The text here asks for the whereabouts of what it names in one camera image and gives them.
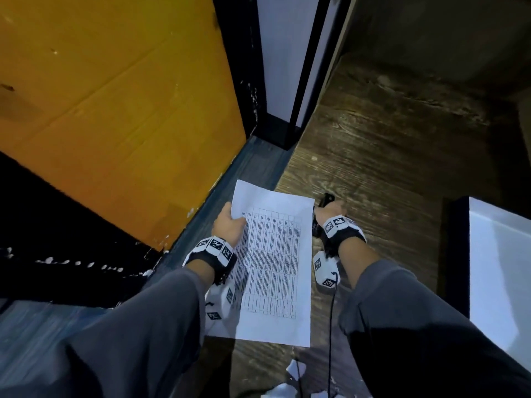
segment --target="gray sleeve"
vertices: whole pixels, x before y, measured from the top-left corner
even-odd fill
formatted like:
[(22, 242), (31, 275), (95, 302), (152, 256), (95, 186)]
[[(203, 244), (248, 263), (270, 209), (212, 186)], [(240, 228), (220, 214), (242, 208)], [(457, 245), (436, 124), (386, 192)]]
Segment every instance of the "gray sleeve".
[(339, 316), (375, 397), (531, 396), (531, 375), (391, 261), (371, 264)]
[(199, 355), (204, 322), (203, 282), (179, 268), (63, 340), (32, 382), (0, 395), (167, 398)]

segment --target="blue floor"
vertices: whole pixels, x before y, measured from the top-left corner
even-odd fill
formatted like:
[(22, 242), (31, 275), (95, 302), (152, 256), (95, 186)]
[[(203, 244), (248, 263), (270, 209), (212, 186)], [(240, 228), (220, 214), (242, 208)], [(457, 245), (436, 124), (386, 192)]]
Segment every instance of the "blue floor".
[[(181, 265), (197, 241), (210, 235), (224, 203), (232, 200), (236, 180), (273, 190), (292, 151), (251, 137), (159, 264), (147, 286)], [(58, 341), (86, 327), (104, 313), (105, 310), (98, 308), (14, 302), (0, 317), (0, 387), (29, 381), (39, 370), (43, 357)]]

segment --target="wristband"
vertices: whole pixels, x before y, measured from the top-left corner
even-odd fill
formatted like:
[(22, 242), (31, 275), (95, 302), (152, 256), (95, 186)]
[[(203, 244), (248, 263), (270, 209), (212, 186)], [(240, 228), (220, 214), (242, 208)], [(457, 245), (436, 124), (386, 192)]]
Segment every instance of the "wristband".
[(352, 219), (343, 215), (337, 215), (327, 220), (324, 223), (323, 230), (324, 233), (322, 233), (321, 239), (327, 256), (337, 256), (339, 245), (351, 237), (357, 237), (367, 243), (361, 227), (356, 225), (356, 222)]
[(211, 266), (214, 270), (214, 283), (221, 285), (225, 283), (236, 264), (237, 257), (234, 249), (226, 240), (212, 236), (197, 243), (184, 259), (183, 267), (194, 260), (202, 260)]

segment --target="person's left hand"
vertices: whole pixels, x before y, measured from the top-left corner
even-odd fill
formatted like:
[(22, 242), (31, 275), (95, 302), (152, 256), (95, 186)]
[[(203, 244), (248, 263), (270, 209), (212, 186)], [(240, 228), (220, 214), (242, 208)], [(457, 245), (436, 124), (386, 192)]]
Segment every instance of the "person's left hand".
[(232, 204), (227, 202), (223, 206), (222, 211), (214, 221), (212, 227), (212, 236), (221, 237), (228, 241), (232, 248), (236, 248), (236, 245), (242, 237), (243, 228), (247, 224), (244, 217), (238, 219), (232, 219), (230, 216), (230, 208)]

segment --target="yellow panel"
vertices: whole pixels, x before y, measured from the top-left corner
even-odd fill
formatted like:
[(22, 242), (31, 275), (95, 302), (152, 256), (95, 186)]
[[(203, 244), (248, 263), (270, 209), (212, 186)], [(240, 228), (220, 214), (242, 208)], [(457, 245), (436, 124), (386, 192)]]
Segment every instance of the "yellow panel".
[(245, 142), (212, 1), (0, 0), (0, 32), (0, 150), (169, 246)]

